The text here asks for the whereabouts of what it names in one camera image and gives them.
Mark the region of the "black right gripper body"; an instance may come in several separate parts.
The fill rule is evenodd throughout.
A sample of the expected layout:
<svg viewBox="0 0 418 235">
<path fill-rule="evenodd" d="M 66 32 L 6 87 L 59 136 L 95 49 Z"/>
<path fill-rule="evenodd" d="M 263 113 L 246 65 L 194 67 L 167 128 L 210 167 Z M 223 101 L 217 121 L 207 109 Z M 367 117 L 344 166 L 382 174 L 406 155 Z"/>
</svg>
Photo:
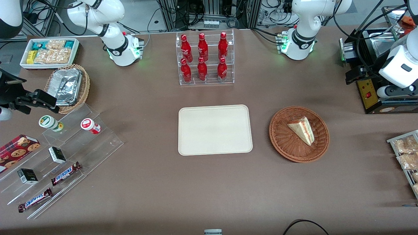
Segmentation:
<svg viewBox="0 0 418 235">
<path fill-rule="evenodd" d="M 10 74 L 3 69 L 0 69 L 0 72 L 0 106 L 9 107 L 9 103 L 26 95 L 26 90 L 22 83 L 27 82 L 27 80 Z"/>
</svg>

